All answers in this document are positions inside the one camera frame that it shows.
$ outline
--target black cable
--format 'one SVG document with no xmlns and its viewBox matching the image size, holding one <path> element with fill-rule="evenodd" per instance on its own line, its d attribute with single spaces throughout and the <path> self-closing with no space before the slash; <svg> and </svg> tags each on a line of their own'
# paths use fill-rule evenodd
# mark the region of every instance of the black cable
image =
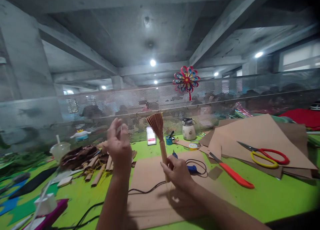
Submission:
<svg viewBox="0 0 320 230">
<path fill-rule="evenodd" d="M 199 160 L 196 160 L 196 159 L 188 159 L 188 160 L 186 160 L 186 164 L 188 164 L 188 163 L 190 163 L 190 162 L 192 162 L 192 161 L 200 162 L 200 163 L 203 164 L 202 167 L 205 169 L 205 171 L 204 171 L 204 173 L 199 173 L 199 172 L 198 172 L 199 175 L 204 175 L 204 174 L 207 172 L 207 166 L 206 166 L 206 164 L 205 164 L 204 162 L 199 161 Z M 165 184 L 165 183 L 166 183 L 166 181 L 159 182 L 159 183 L 157 183 L 153 188 L 151 188 L 149 191 L 146 191 L 146 192 L 141 191 L 141 190 L 136 189 L 136 188 L 132 188 L 132 189 L 130 189 L 130 190 L 128 191 L 128 193 L 130 193 L 131 191 L 137 191 L 138 193 L 132 193 L 132 194 L 147 194 L 147 193 L 152 192 L 152 191 L 155 190 L 157 187 L 159 187 L 159 186 L 161 186 L 162 184 Z M 76 230 L 76 229 L 78 229 L 78 228 L 81 228 L 81 227 L 87 225 L 89 222 L 93 221 L 93 220 L 96 219 L 96 218 L 99 218 L 99 216 L 100 216 L 100 215 L 95 216 L 94 218 L 92 218 L 92 219 L 90 219 L 89 221 L 87 221 L 87 222 L 85 222 L 85 223 L 82 224 L 82 221 L 85 219 L 85 217 L 87 216 L 87 214 L 91 211 L 92 208 L 97 207 L 97 206 L 100 206 L 100 205 L 102 205 L 103 203 L 104 203 L 104 202 L 100 202 L 100 203 L 96 203 L 96 204 L 94 204 L 93 206 L 91 206 L 91 207 L 85 212 L 85 214 L 82 216 L 82 218 L 80 219 L 80 221 L 77 223 L 77 225 L 76 225 L 75 227 L 62 227 L 62 228 L 58 228 L 58 229 L 59 229 L 59 230 L 68 230 L 68 229 Z"/>
<path fill-rule="evenodd" d="M 207 166 L 206 166 L 206 164 L 205 164 L 204 162 L 201 162 L 201 161 L 199 161 L 199 160 L 191 159 L 191 158 L 190 158 L 190 159 L 186 160 L 186 164 L 188 164 L 189 162 L 192 162 L 192 161 L 200 162 L 200 163 L 203 164 L 203 166 L 201 166 L 201 167 L 204 169 L 204 173 L 198 172 L 199 175 L 204 175 L 204 174 L 206 174 L 206 172 L 207 172 Z"/>
</svg>

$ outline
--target left hand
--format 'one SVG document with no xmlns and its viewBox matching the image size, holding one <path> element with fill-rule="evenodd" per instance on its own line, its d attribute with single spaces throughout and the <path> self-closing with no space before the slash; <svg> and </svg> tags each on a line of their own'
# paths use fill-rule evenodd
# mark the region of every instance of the left hand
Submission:
<svg viewBox="0 0 320 230">
<path fill-rule="evenodd" d="M 115 173 L 131 169 L 132 149 L 128 137 L 128 127 L 122 123 L 121 119 L 116 118 L 113 120 L 107 131 L 107 139 L 107 151 L 112 157 Z"/>
</svg>

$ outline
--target phone screen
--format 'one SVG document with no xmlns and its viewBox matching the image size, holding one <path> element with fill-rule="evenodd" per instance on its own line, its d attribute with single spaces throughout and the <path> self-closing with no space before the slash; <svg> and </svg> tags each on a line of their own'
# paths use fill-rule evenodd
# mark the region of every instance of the phone screen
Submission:
<svg viewBox="0 0 320 230">
<path fill-rule="evenodd" d="M 157 144 L 156 134 L 154 133 L 152 127 L 147 127 L 147 141 L 148 146 Z"/>
</svg>

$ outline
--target perforated metal railing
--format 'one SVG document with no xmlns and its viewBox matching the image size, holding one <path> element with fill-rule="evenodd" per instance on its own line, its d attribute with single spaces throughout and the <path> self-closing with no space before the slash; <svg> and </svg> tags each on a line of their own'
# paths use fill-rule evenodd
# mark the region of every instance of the perforated metal railing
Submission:
<svg viewBox="0 0 320 230">
<path fill-rule="evenodd" d="M 146 117 L 163 112 L 164 134 L 182 132 L 181 121 L 192 117 L 196 129 L 217 125 L 233 114 L 237 101 L 255 113 L 277 114 L 295 107 L 308 107 L 320 97 L 318 69 L 252 75 L 202 81 L 192 93 L 180 94 L 171 84 L 121 91 L 99 91 L 50 98 L 0 103 L 1 135 L 8 151 L 48 148 L 59 134 L 62 141 L 76 130 L 92 131 L 89 140 L 105 140 L 115 117 L 129 126 L 130 139 L 146 139 Z"/>
</svg>

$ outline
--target green tablecloth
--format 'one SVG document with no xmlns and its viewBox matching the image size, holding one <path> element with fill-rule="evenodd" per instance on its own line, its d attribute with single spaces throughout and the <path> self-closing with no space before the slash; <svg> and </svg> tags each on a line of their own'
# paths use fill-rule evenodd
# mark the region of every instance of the green tablecloth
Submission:
<svg viewBox="0 0 320 230">
<path fill-rule="evenodd" d="M 146 141 L 137 142 L 132 145 L 132 149 L 138 152 L 135 158 L 136 161 L 142 158 L 161 155 L 159 143 L 154 146 L 147 146 Z M 167 154 L 171 154 L 173 150 L 175 150 L 178 155 L 179 152 L 187 151 L 180 145 L 171 145 L 167 147 Z M 319 167 L 320 150 L 313 152 L 311 155 L 317 160 L 317 166 Z M 210 171 L 216 166 L 216 164 L 210 164 L 206 155 L 203 154 L 203 156 L 207 166 L 209 167 L 208 171 Z M 276 178 L 260 172 L 236 159 L 228 158 L 223 159 L 223 161 L 246 180 L 253 183 L 255 185 L 255 189 L 250 190 L 241 187 L 232 178 L 230 178 L 226 172 L 223 172 L 217 181 L 220 181 L 226 190 L 234 196 L 239 208 L 262 222 L 274 221 L 280 218 L 305 213 L 307 211 L 314 210 L 317 207 L 317 203 L 319 202 L 320 181 L 302 181 L 287 175 L 283 175 L 281 180 L 277 180 Z M 54 165 L 55 163 L 51 162 L 31 171 L 31 178 Z M 131 171 L 130 179 L 132 178 L 133 171 L 134 169 Z M 78 178 L 73 180 L 72 184 L 60 188 L 56 199 L 69 198 L 70 201 L 68 202 L 68 208 L 58 218 L 53 226 L 75 226 L 89 207 L 104 200 L 110 180 L 111 175 L 102 177 L 98 186 L 91 188 L 90 182 L 85 183 L 83 178 Z M 9 180 L 2 182 L 0 184 L 0 188 L 8 182 Z M 41 184 L 32 193 L 22 196 L 18 201 L 18 206 L 28 202 L 40 194 L 44 185 L 45 183 Z M 99 215 L 100 211 L 101 206 L 91 210 L 84 222 L 96 215 Z M 10 212 L 1 216 L 0 226 L 3 226 L 3 229 L 10 229 L 16 224 L 14 223 L 7 226 L 12 217 L 13 215 L 11 215 Z M 97 219 L 92 221 L 82 229 L 95 229 L 97 221 Z M 203 217 L 196 220 L 174 223 L 169 226 L 157 227 L 156 229 L 212 229 L 213 226 L 213 220 L 209 217 Z"/>
</svg>

